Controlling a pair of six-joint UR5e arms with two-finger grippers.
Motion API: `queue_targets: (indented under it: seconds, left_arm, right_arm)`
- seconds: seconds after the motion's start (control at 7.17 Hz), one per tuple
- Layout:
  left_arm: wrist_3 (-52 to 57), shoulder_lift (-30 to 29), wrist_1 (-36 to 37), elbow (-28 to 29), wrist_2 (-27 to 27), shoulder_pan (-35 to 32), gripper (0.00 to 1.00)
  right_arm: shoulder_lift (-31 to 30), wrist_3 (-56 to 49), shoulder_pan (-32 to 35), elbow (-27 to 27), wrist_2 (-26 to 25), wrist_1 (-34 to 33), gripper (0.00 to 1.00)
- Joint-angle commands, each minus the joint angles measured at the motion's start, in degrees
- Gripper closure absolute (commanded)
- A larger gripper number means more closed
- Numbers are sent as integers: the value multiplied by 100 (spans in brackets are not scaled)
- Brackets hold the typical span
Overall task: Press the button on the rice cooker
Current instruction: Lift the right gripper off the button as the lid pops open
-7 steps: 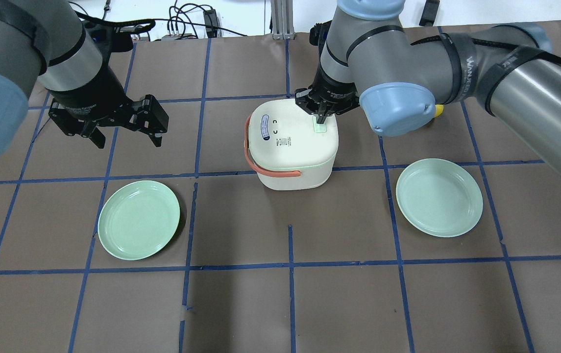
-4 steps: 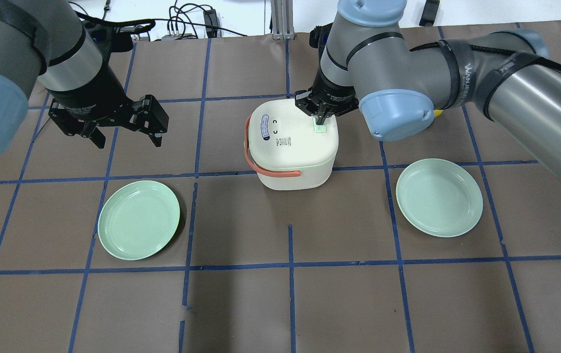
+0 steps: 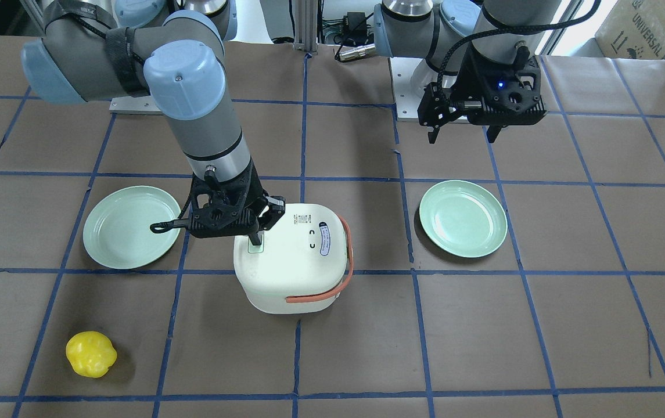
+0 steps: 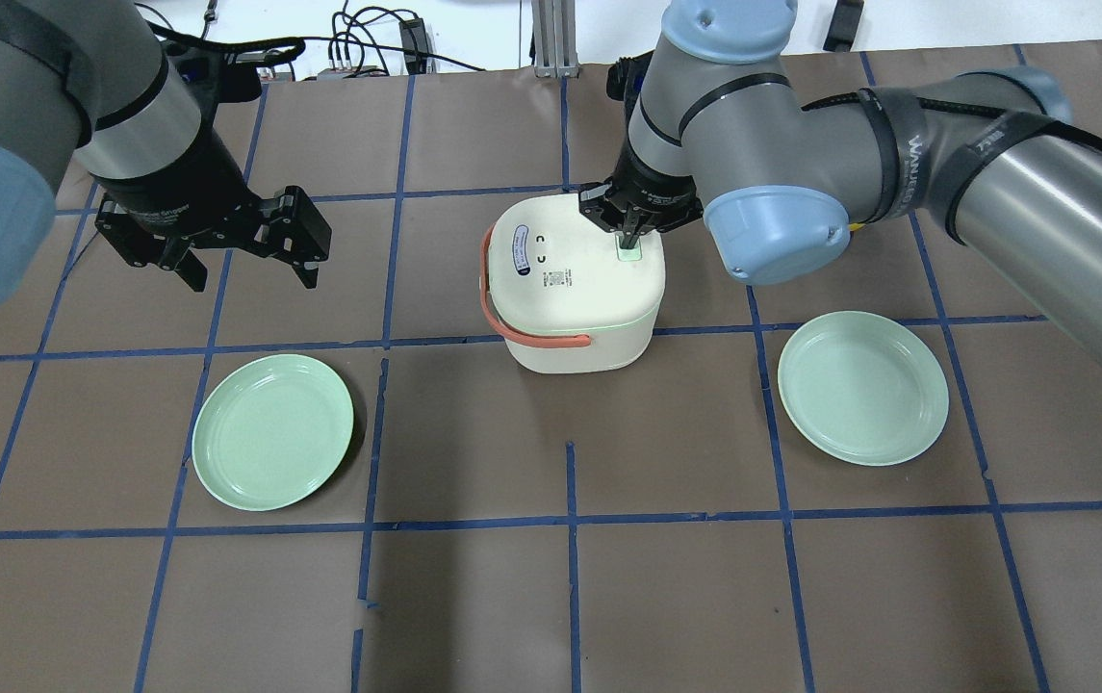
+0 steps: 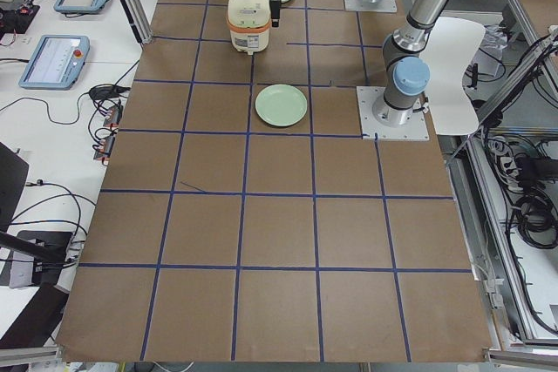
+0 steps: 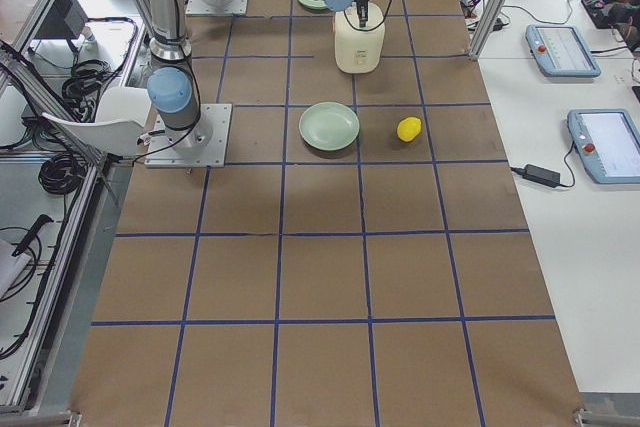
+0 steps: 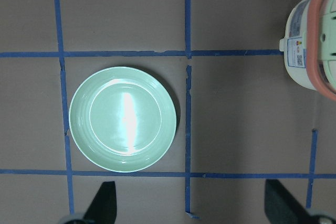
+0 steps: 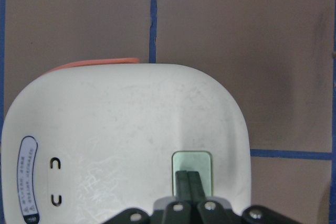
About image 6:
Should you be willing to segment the green plate near arm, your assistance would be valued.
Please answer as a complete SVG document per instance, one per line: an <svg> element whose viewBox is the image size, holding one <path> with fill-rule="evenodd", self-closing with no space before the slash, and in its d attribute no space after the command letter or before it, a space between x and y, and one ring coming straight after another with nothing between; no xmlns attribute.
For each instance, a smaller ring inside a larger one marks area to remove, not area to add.
<svg viewBox="0 0 640 427"><path fill-rule="evenodd" d="M310 11L326 12L329 10L329 8L327 7L327 5L323 0L296 0L296 1L301 7Z"/></svg>
<svg viewBox="0 0 640 427"><path fill-rule="evenodd" d="M360 132L360 122L350 107L337 102L321 102L302 113L299 132L311 147L337 151L355 141Z"/></svg>

